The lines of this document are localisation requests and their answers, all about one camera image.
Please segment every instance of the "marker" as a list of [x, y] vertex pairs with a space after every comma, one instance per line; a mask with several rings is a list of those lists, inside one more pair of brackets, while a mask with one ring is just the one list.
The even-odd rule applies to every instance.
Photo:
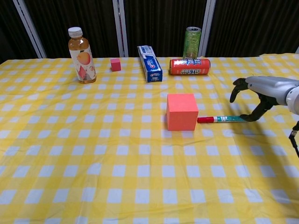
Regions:
[[197, 123], [225, 123], [225, 122], [246, 122], [240, 116], [216, 116], [197, 118]]

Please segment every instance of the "toothpaste box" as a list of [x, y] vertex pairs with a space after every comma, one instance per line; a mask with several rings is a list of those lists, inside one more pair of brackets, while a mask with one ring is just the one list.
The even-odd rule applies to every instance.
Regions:
[[145, 78], [148, 83], [162, 81], [162, 69], [153, 51], [148, 45], [138, 46], [139, 57], [141, 59]]

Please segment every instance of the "red foam block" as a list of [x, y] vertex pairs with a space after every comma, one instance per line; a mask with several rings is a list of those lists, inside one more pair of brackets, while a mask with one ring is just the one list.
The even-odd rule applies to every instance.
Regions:
[[119, 58], [111, 59], [111, 70], [112, 71], [120, 71], [121, 70], [121, 61]]
[[193, 94], [168, 94], [167, 129], [169, 131], [194, 131], [198, 112]]

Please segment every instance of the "dark curtain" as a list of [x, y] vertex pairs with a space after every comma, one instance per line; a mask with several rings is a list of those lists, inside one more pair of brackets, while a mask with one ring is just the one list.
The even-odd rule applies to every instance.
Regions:
[[12, 0], [0, 1], [0, 24], [0, 64], [9, 59], [37, 57]]
[[82, 28], [93, 57], [119, 57], [111, 0], [24, 0], [47, 57], [70, 57], [68, 28]]
[[183, 56], [187, 27], [202, 28], [206, 0], [124, 0], [128, 53], [150, 45], [156, 56]]
[[206, 56], [295, 53], [298, 0], [217, 0]]

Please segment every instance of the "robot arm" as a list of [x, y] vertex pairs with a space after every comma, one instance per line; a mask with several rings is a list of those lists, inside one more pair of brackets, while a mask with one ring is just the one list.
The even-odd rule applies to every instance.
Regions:
[[283, 77], [251, 76], [239, 78], [233, 82], [235, 88], [230, 96], [233, 103], [242, 90], [252, 90], [261, 100], [256, 109], [249, 115], [240, 117], [246, 121], [256, 121], [274, 105], [287, 105], [291, 112], [299, 114], [299, 81]]

